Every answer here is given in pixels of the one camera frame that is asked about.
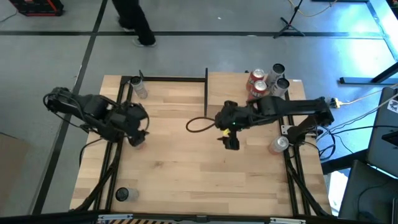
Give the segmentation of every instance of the yellow label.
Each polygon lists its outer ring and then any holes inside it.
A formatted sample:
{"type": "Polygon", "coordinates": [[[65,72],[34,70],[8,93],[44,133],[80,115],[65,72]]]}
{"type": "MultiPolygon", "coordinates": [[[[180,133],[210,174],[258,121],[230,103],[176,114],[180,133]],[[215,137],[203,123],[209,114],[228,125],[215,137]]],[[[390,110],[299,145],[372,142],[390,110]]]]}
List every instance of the yellow label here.
{"type": "Polygon", "coordinates": [[[223,135],[228,136],[228,134],[231,133],[231,131],[229,129],[225,129],[223,131],[223,135]]]}

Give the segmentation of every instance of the warning label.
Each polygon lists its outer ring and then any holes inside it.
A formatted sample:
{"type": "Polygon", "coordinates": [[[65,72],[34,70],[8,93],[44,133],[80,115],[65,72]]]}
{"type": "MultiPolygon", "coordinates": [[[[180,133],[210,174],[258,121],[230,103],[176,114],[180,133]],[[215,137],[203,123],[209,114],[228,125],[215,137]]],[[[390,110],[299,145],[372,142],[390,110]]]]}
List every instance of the warning label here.
{"type": "Polygon", "coordinates": [[[395,113],[398,113],[398,101],[390,100],[390,102],[388,102],[387,109],[389,109],[395,113]]]}

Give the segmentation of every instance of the person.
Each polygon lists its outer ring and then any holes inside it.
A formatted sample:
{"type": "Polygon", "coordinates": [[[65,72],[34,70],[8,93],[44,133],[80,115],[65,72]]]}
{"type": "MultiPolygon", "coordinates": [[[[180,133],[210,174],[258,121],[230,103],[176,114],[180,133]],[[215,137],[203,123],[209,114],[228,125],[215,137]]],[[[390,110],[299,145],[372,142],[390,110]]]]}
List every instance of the person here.
{"type": "Polygon", "coordinates": [[[119,25],[126,31],[135,31],[138,38],[132,42],[138,47],[154,47],[156,40],[142,11],[139,0],[112,0],[119,14],[119,25]]]}

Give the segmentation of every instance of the metal bracket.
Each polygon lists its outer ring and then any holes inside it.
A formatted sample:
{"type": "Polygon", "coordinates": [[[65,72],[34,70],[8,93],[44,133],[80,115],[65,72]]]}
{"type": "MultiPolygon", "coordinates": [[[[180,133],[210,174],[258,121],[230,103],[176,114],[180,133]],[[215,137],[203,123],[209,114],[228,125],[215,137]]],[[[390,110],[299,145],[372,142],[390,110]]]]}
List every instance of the metal bracket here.
{"type": "Polygon", "coordinates": [[[206,222],[210,222],[210,219],[207,215],[197,215],[197,218],[195,221],[197,223],[206,223],[206,222]]]}
{"type": "Polygon", "coordinates": [[[282,131],[282,134],[287,134],[287,130],[291,127],[293,127],[293,125],[281,125],[280,130],[282,131]]]}
{"type": "Polygon", "coordinates": [[[132,219],[132,214],[98,215],[98,221],[130,219],[132,219]]]}
{"type": "MultiPolygon", "coordinates": [[[[289,128],[293,127],[293,125],[281,125],[280,130],[282,131],[282,134],[287,134],[287,130],[289,128]]],[[[306,136],[316,136],[316,133],[307,133],[306,136]]]]}
{"type": "Polygon", "coordinates": [[[294,220],[291,218],[272,218],[270,223],[278,224],[305,224],[305,220],[294,220]]]}

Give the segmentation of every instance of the tripod stand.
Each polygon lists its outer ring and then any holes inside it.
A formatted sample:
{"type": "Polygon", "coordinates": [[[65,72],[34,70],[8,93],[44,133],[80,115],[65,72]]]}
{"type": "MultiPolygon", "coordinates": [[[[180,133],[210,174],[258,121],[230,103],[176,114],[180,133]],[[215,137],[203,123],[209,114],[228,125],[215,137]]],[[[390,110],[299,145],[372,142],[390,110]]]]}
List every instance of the tripod stand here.
{"type": "Polygon", "coordinates": [[[283,17],[280,18],[280,19],[282,19],[282,21],[285,23],[285,27],[283,27],[283,28],[279,31],[279,33],[276,34],[276,35],[274,36],[274,39],[280,37],[280,36],[281,36],[286,30],[288,30],[288,29],[295,30],[295,31],[298,32],[298,34],[300,34],[301,36],[303,36],[303,37],[305,36],[305,34],[303,34],[303,32],[299,31],[299,30],[296,29],[294,26],[292,26],[293,19],[294,19],[294,17],[296,16],[297,11],[299,10],[301,3],[303,3],[303,0],[300,0],[298,6],[294,7],[294,14],[293,14],[292,18],[290,19],[290,22],[287,22],[287,20],[284,19],[283,17]]]}

